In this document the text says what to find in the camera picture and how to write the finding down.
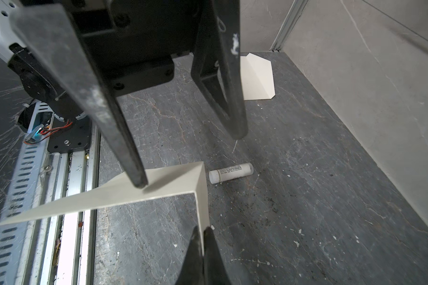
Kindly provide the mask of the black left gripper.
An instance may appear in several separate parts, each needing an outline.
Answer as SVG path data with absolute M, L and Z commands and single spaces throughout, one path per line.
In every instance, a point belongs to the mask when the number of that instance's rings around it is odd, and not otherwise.
M 119 97 L 167 83 L 193 53 L 191 77 L 234 140 L 248 133 L 239 1 L 24 1 L 13 32 L 100 129 L 132 184 L 148 184 Z

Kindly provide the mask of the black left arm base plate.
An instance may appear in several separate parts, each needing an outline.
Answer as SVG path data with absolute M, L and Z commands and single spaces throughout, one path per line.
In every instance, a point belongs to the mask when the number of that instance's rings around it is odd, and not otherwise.
M 91 145 L 92 122 L 89 117 L 75 122 L 48 138 L 49 153 L 71 153 L 88 150 Z

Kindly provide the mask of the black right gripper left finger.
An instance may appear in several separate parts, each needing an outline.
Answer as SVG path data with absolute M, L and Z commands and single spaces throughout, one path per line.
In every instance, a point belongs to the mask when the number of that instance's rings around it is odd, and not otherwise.
M 190 243 L 184 258 L 181 271 L 175 285 L 203 285 L 202 239 L 199 227 L 193 229 Z

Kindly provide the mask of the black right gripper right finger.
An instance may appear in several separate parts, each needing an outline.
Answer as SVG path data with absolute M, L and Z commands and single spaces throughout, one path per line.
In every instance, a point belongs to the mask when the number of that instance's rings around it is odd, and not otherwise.
M 205 285 L 231 285 L 223 264 L 214 230 L 206 228 L 203 233 L 203 280 Z

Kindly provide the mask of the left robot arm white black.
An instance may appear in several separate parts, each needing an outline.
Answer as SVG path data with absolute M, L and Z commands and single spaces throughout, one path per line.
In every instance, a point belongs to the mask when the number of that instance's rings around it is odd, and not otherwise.
M 88 116 L 143 188 L 148 178 L 119 96 L 191 77 L 232 138 L 247 135 L 238 1 L 0 1 L 0 58 L 64 121 Z

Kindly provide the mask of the white paper envelope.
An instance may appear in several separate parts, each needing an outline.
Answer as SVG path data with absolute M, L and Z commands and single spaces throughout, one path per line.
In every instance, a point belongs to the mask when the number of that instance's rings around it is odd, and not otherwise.
M 241 90 L 244 100 L 268 100 L 276 95 L 272 63 L 255 54 L 240 56 Z

